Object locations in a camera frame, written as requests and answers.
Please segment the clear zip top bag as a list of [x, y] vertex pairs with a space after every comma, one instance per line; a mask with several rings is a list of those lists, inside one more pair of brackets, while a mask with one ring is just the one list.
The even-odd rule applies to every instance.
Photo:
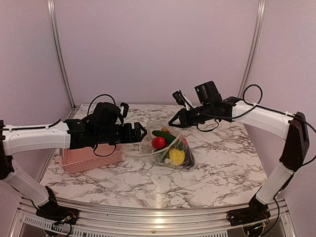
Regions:
[[184, 167], [182, 167], [181, 165], [173, 165], [171, 163], [171, 160], [169, 159], [169, 151], [172, 149], [178, 149], [178, 150], [185, 152], [186, 148], [190, 147], [188, 142], [187, 142], [187, 146], [185, 149], [179, 149], [178, 146], [173, 146], [173, 145], [164, 147], [163, 149], [160, 149], [160, 150], [154, 149], [152, 147], [151, 142], [154, 138], [156, 138], [156, 136], [154, 136], [152, 134], [152, 131], [154, 131], [154, 130], [160, 131], [162, 127], [167, 127], [167, 128], [173, 129], [173, 130], [178, 130], [180, 134], [176, 137], [176, 139], [183, 137], [185, 139], [185, 141], [187, 142], [185, 136], [182, 134], [182, 132], [179, 128], [171, 127], [171, 126], [167, 125], [167, 122], [164, 120], [158, 120], [155, 122], [146, 122], [145, 128], [146, 128], [148, 134], [145, 136], [145, 138], [143, 139], [143, 141], [139, 145], [139, 150], [140, 150], [141, 154], [151, 158], [151, 160], [157, 165], [166, 166], [166, 167], [175, 168], [175, 169], [187, 170]]

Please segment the green fake cucumber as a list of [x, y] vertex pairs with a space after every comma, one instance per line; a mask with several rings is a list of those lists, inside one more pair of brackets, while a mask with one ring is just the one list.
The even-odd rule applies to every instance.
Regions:
[[172, 143], [176, 139], [174, 135], [159, 130], [152, 131], [152, 134], [156, 137], [164, 138], [167, 144]]

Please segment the red fake cherry tomato bunch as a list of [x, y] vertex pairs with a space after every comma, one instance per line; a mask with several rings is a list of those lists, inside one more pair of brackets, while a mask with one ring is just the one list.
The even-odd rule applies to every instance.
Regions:
[[[161, 131], [167, 132], [169, 134], [172, 134], [175, 137], [177, 137], [180, 134], [178, 130], [173, 130], [173, 129], [170, 129], [170, 128], [167, 128], [167, 127], [162, 127]], [[179, 149], [185, 149], [186, 146], [187, 146], [187, 142], [185, 141], [185, 139], [183, 137], [180, 137], [179, 139], [175, 139], [172, 143], [166, 144], [165, 147], [170, 146], [170, 145], [178, 146]]]

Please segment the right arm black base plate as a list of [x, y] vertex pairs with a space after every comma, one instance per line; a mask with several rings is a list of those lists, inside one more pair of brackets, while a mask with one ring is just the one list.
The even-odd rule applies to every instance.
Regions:
[[248, 207], [230, 210], [226, 218], [231, 226], [237, 226], [269, 219], [270, 216], [268, 205], [262, 204], [256, 196], [253, 196]]

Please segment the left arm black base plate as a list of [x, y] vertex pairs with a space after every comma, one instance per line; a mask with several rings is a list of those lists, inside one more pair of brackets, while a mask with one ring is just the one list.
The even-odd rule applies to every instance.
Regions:
[[48, 220], [54, 221], [57, 225], [77, 223], [79, 211], [75, 208], [61, 206], [57, 203], [54, 192], [49, 192], [48, 202], [42, 206], [36, 207], [36, 215]]

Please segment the red orange fake mango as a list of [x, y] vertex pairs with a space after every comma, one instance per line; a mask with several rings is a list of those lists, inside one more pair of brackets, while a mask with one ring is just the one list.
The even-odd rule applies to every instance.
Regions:
[[163, 137], [156, 137], [152, 140], [151, 144], [154, 149], [160, 150], [166, 146], [166, 141]]

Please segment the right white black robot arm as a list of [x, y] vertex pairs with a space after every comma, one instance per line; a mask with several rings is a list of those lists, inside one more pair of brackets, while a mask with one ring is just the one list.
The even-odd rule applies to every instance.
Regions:
[[294, 174], [306, 165], [304, 159], [310, 146], [310, 125], [303, 113], [277, 111], [261, 106], [259, 102], [247, 102], [243, 97], [223, 99], [213, 81], [196, 86], [195, 91], [201, 103], [198, 107], [193, 107], [181, 90], [172, 94], [183, 109], [169, 121], [170, 126], [187, 128], [212, 119], [225, 120], [258, 128], [285, 141], [278, 165], [245, 209], [246, 219], [255, 221], [264, 213], [275, 195], [287, 186]]

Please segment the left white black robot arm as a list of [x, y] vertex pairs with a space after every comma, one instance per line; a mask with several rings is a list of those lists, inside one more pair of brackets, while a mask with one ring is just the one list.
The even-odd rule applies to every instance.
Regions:
[[62, 216], [53, 191], [35, 181], [14, 160], [17, 153], [44, 150], [76, 150], [100, 144], [138, 143], [147, 135], [139, 123], [124, 123], [128, 104], [99, 102], [83, 119], [67, 119], [35, 126], [4, 125], [0, 122], [0, 179], [33, 201], [37, 210], [57, 220]]

